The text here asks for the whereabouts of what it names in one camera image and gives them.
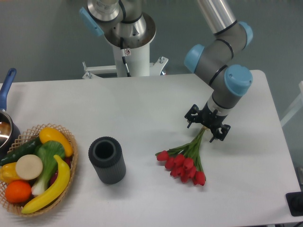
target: blue pot handle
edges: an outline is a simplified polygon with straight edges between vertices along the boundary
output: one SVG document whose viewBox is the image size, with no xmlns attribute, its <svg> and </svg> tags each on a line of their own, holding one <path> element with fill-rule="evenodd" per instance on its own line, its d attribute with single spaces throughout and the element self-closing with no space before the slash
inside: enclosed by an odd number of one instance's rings
<svg viewBox="0 0 303 227">
<path fill-rule="evenodd" d="M 1 90 L 0 90 L 0 110 L 6 110 L 7 96 L 9 93 L 10 86 L 14 81 L 16 73 L 17 73 L 17 70 L 15 68 L 11 68 L 8 71 L 7 76 L 5 77 L 5 80 L 4 80 Z"/>
</svg>

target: wicker basket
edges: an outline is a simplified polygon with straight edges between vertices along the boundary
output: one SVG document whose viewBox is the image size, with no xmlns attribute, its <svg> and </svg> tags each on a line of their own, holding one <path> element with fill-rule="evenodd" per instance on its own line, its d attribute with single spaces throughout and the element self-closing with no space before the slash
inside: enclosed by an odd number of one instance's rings
<svg viewBox="0 0 303 227">
<path fill-rule="evenodd" d="M 5 182 L 0 181 L 0 204 L 3 205 L 3 207 L 11 213 L 14 213 L 16 215 L 22 216 L 22 217 L 33 217 L 33 216 L 37 216 L 40 214 L 44 214 L 46 212 L 48 212 L 49 210 L 51 210 L 52 208 L 54 208 L 57 204 L 59 204 L 62 199 L 64 198 L 64 196 L 66 195 L 67 191 L 69 190 L 71 183 L 73 181 L 74 175 L 75 175 L 75 170 L 76 170 L 76 166 L 77 166 L 77 162 L 78 162 L 78 150 L 77 150 L 77 143 L 76 140 L 74 138 L 74 136 L 70 133 L 70 131 L 68 131 L 66 128 L 62 127 L 61 125 L 55 125 L 55 124 L 43 124 L 43 125 L 37 125 L 36 127 L 33 127 L 32 129 L 28 129 L 26 132 L 23 132 L 22 135 L 19 135 L 18 139 L 15 140 L 15 143 L 12 144 L 11 148 L 9 149 L 9 152 L 14 150 L 15 148 L 17 148 L 18 146 L 20 146 L 21 144 L 32 140 L 34 137 L 37 137 L 39 135 L 39 132 L 41 131 L 41 129 L 45 128 L 45 127 L 51 127 L 51 128 L 55 128 L 58 131 L 60 131 L 71 143 L 71 146 L 73 148 L 73 157 L 72 157 L 72 162 L 71 162 L 71 178 L 70 181 L 67 185 L 67 187 L 65 188 L 65 190 L 62 192 L 62 194 L 54 201 L 52 202 L 49 206 L 38 210 L 34 213 L 31 214 L 22 214 L 21 210 L 22 210 L 22 206 L 19 204 L 11 204 L 9 203 L 5 196 L 4 196 L 4 192 L 5 189 L 7 187 L 7 184 Z"/>
</svg>

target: floor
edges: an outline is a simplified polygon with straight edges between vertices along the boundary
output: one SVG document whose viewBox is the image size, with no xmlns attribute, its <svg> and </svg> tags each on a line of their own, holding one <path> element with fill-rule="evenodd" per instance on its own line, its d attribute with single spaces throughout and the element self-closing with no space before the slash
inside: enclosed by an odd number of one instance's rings
<svg viewBox="0 0 303 227">
<path fill-rule="evenodd" d="M 80 20 L 78 11 L 85 2 L 0 0 L 0 83 L 11 67 L 18 70 L 15 81 L 23 82 L 81 79 L 83 61 L 88 67 L 114 65 L 105 39 L 94 37 Z M 165 68 L 168 74 L 189 73 L 183 64 L 188 50 L 214 40 L 196 1 L 143 2 L 144 11 L 157 27 L 151 43 L 151 61 L 165 56 L 169 58 Z M 237 19 L 247 22 L 254 32 L 252 43 L 230 64 L 265 72 L 281 119 L 298 96 L 298 84 L 303 80 L 303 1 L 228 3 Z M 294 167 L 303 166 L 302 119 L 303 110 L 283 128 Z"/>
</svg>

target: yellow bell pepper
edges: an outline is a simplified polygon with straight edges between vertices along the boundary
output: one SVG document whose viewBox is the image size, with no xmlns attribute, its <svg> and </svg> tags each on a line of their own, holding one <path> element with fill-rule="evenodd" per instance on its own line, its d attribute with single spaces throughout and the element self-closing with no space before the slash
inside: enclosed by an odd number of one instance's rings
<svg viewBox="0 0 303 227">
<path fill-rule="evenodd" d="M 21 180 L 16 173 L 17 162 L 9 163 L 0 168 L 0 181 L 11 183 L 13 181 Z"/>
<path fill-rule="evenodd" d="M 73 155 L 73 150 L 70 142 L 57 129 L 45 127 L 39 132 L 39 138 L 42 143 L 46 143 L 47 141 L 50 140 L 61 143 L 62 146 L 64 147 L 65 156 L 70 157 Z"/>
<path fill-rule="evenodd" d="M 22 214 L 31 214 L 42 209 L 58 198 L 67 187 L 71 177 L 70 167 L 59 155 L 54 155 L 53 157 L 58 163 L 57 179 L 44 193 L 28 202 L 21 210 Z"/>
</svg>

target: ribbed rim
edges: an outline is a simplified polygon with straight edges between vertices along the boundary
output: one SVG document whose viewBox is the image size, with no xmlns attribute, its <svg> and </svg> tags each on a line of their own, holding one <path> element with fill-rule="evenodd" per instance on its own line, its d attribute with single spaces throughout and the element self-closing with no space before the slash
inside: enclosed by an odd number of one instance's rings
<svg viewBox="0 0 303 227">
<path fill-rule="evenodd" d="M 96 147 L 100 145 L 102 142 L 109 143 L 112 146 L 113 154 L 107 158 L 101 158 L 98 154 L 96 154 Z M 90 162 L 99 168 L 108 168 L 115 165 L 121 158 L 122 148 L 117 140 L 112 137 L 101 137 L 96 139 L 91 146 L 89 147 L 89 160 Z"/>
</svg>

